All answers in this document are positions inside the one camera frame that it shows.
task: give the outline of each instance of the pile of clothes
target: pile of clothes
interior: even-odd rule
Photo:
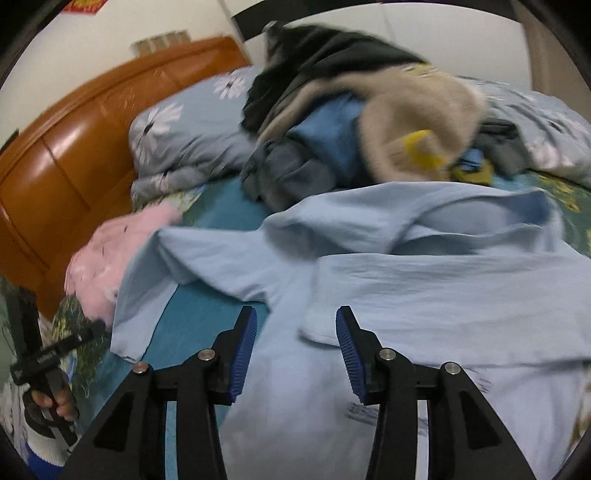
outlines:
[[[534,165],[513,123],[485,118],[474,85],[377,38],[320,25],[267,29],[268,61],[242,126],[258,136],[242,170],[273,211],[387,181],[492,184]]]

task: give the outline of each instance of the black garment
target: black garment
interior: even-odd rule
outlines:
[[[495,171],[506,178],[534,167],[534,159],[523,143],[519,129],[507,120],[485,118],[472,146],[481,150]]]
[[[297,76],[303,85],[345,72],[424,62],[415,54],[377,38],[319,25],[289,28],[276,23],[266,35],[269,60],[248,91],[242,121],[242,126],[254,133]]]
[[[282,212],[311,195],[329,192],[336,176],[329,166],[291,138],[271,140],[252,154],[240,177],[251,200],[262,199],[274,212]]]

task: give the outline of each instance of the bed headboard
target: bed headboard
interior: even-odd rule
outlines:
[[[57,102],[0,155],[0,272],[34,290],[47,318],[63,297],[72,254],[102,222],[131,211],[133,119],[189,85],[246,65],[229,37],[130,61]]]

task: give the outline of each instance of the dark gray garment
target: dark gray garment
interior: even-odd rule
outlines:
[[[508,120],[485,118],[476,134],[473,147],[482,151],[485,158],[495,166],[496,173],[507,178],[535,166],[519,129]]]
[[[307,147],[289,138],[270,140],[252,154],[240,174],[251,200],[262,199],[282,212],[311,195],[337,185],[330,167],[314,158]]]

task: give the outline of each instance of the finger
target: finger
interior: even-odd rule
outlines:
[[[73,403],[57,407],[56,412],[60,417],[63,417],[67,421],[75,421],[78,419],[78,409]]]
[[[59,391],[57,395],[55,395],[55,398],[58,406],[74,403],[74,395],[72,395],[69,387]]]
[[[53,405],[51,399],[42,392],[38,390],[32,390],[31,396],[33,398],[33,402],[35,402],[40,407],[50,408]]]

